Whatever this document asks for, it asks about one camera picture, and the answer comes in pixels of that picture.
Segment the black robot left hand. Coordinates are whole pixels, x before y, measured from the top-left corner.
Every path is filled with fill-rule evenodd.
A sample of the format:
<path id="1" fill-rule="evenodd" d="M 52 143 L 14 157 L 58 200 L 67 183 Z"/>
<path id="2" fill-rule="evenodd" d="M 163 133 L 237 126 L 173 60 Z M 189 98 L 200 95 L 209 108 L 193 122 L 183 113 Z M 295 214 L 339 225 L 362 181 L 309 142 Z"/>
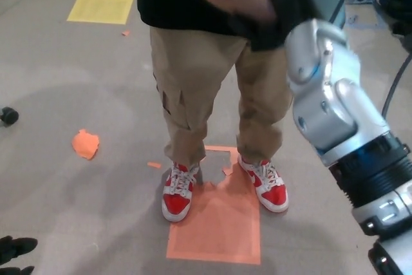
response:
<path id="1" fill-rule="evenodd" d="M 32 252 L 37 245 L 38 240 L 35 238 L 12 238 L 11 236 L 1 238 L 1 265 Z M 23 269 L 18 267 L 1 267 L 1 275 L 30 275 L 34 268 L 34 266 L 28 266 Z"/>

